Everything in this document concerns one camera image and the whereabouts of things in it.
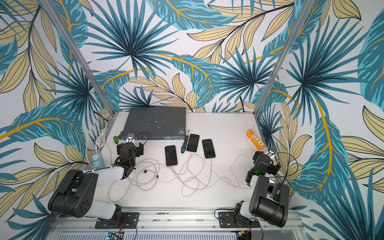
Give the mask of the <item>pink-edged black phone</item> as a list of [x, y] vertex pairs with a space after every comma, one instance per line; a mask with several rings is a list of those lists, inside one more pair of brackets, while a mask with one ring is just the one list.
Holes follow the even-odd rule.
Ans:
[[175, 145], [165, 147], [165, 156], [167, 167], [176, 166], [178, 164], [177, 151]]

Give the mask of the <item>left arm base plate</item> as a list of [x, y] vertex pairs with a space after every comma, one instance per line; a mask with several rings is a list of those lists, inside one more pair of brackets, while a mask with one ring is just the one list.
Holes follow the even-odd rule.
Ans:
[[97, 219], [95, 229], [135, 229], [138, 224], [140, 213], [128, 212], [121, 213], [118, 217], [112, 219]]

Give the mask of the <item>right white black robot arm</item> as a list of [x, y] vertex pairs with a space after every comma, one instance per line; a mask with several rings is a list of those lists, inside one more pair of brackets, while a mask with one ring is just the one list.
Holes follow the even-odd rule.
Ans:
[[290, 188], [283, 183], [275, 182], [266, 174], [275, 176], [281, 163], [273, 163], [276, 149], [263, 153], [255, 152], [254, 166], [247, 172], [246, 183], [254, 189], [249, 202], [236, 204], [233, 221], [237, 227], [250, 227], [262, 219], [270, 225], [284, 227], [288, 220]]

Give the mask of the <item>white-edged black phone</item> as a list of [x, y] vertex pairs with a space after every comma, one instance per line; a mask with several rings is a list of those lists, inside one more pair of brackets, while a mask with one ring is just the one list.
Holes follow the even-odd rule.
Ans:
[[186, 151], [191, 153], [196, 153], [199, 145], [199, 140], [200, 140], [199, 135], [190, 134]]

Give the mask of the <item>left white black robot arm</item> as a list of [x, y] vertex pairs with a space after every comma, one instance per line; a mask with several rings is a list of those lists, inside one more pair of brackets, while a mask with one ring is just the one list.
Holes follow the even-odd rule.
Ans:
[[110, 167], [91, 171], [70, 170], [48, 203], [49, 211], [74, 218], [97, 218], [119, 221], [121, 206], [95, 199], [96, 188], [126, 179], [144, 154], [144, 144], [127, 142], [117, 145], [118, 157]]

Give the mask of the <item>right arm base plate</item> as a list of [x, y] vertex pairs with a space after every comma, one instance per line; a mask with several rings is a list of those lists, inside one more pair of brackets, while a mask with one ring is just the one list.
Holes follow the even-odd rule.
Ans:
[[219, 211], [216, 214], [221, 229], [257, 229], [260, 228], [258, 221], [251, 221], [233, 211]]

